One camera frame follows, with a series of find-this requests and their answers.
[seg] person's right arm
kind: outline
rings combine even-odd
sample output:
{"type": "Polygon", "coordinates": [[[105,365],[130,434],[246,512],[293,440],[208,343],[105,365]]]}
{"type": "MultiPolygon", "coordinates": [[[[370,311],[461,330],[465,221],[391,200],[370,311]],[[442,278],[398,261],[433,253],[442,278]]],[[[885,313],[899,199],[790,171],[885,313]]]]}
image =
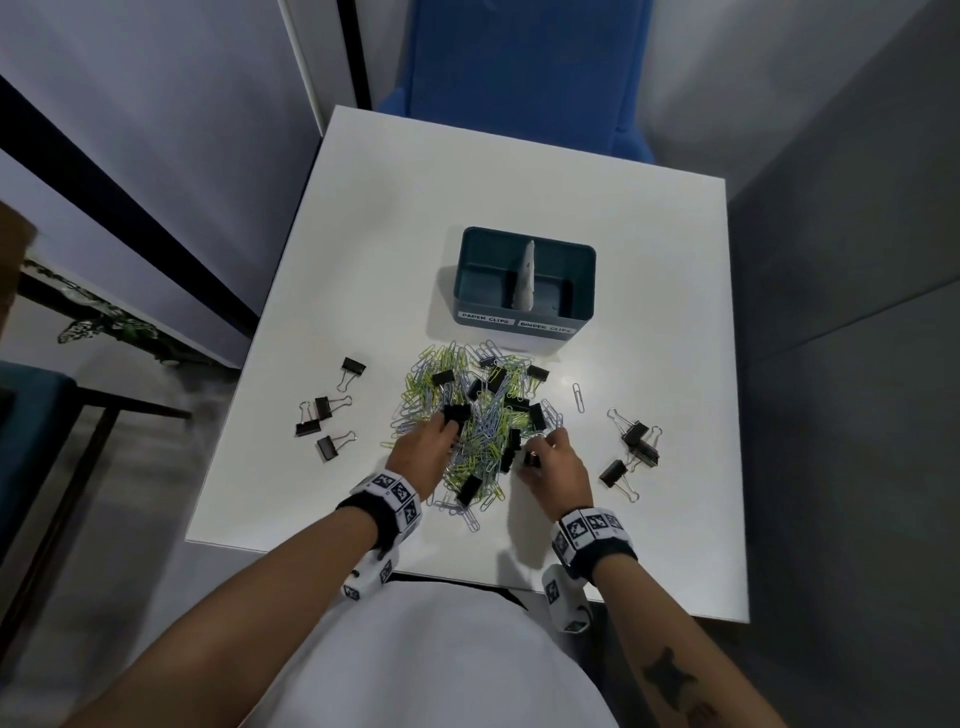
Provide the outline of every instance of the person's right arm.
{"type": "MultiPolygon", "coordinates": [[[[534,438],[539,470],[524,468],[551,521],[593,505],[590,478],[566,430],[534,438]]],[[[607,556],[593,569],[634,677],[662,728],[785,728],[763,696],[700,626],[634,559],[607,556]]]]}

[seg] forearm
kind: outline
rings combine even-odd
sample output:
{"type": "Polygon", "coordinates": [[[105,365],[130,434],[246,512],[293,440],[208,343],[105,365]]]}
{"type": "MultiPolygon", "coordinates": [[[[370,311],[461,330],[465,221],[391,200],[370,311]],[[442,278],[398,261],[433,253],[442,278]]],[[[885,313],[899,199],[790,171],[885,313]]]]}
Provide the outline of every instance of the forearm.
{"type": "Polygon", "coordinates": [[[68,728],[132,719],[141,726],[239,724],[376,537],[372,518],[356,508],[305,528],[177,620],[68,728]]]}
{"type": "Polygon", "coordinates": [[[785,724],[684,609],[629,556],[597,563],[623,651],[663,728],[785,724]]]}

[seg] white label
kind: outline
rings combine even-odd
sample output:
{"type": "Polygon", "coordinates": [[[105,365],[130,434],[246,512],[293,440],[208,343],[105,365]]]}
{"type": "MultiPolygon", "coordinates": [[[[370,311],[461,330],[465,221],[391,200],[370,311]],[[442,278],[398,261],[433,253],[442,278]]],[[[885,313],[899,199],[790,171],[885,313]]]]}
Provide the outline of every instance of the white label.
{"type": "Polygon", "coordinates": [[[576,328],[555,327],[549,324],[538,324],[536,321],[521,321],[517,326],[524,328],[538,328],[541,331],[553,331],[554,333],[576,333],[576,328]]]}
{"type": "Polygon", "coordinates": [[[516,323],[516,319],[504,319],[500,316],[484,316],[482,313],[467,313],[466,311],[457,311],[457,316],[462,319],[472,319],[473,321],[486,321],[490,324],[500,324],[501,326],[511,327],[516,323]]]}

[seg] floor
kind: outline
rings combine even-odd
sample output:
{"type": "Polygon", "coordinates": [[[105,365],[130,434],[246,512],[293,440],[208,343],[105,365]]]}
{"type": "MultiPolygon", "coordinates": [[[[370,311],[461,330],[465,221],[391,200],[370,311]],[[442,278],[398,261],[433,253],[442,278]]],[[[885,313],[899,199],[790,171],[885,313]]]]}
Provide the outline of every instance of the floor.
{"type": "MultiPolygon", "coordinates": [[[[187,544],[183,534],[227,415],[236,375],[165,368],[106,337],[58,345],[68,322],[18,300],[0,358],[66,372],[82,386],[188,409],[189,423],[123,413],[60,543],[33,613],[0,664],[0,725],[60,725],[171,622],[256,554],[187,544]]],[[[8,558],[11,592],[56,507],[99,410],[82,416],[8,558]]],[[[517,594],[558,645],[585,665],[622,725],[646,713],[612,631],[590,641],[558,635],[541,595],[517,594]]]]}

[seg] wristband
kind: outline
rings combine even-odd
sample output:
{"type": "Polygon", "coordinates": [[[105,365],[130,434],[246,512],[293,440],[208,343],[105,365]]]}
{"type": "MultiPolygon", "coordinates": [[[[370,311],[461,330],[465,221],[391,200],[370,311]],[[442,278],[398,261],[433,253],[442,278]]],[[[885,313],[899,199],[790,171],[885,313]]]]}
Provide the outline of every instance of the wristband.
{"type": "Polygon", "coordinates": [[[399,546],[420,525],[420,497],[406,479],[391,471],[371,473],[350,489],[337,508],[365,511],[376,523],[373,548],[386,553],[399,546]]]}
{"type": "Polygon", "coordinates": [[[577,508],[554,523],[554,553],[574,576],[593,583],[593,568],[605,556],[624,553],[636,559],[633,542],[619,519],[606,508],[577,508]]]}

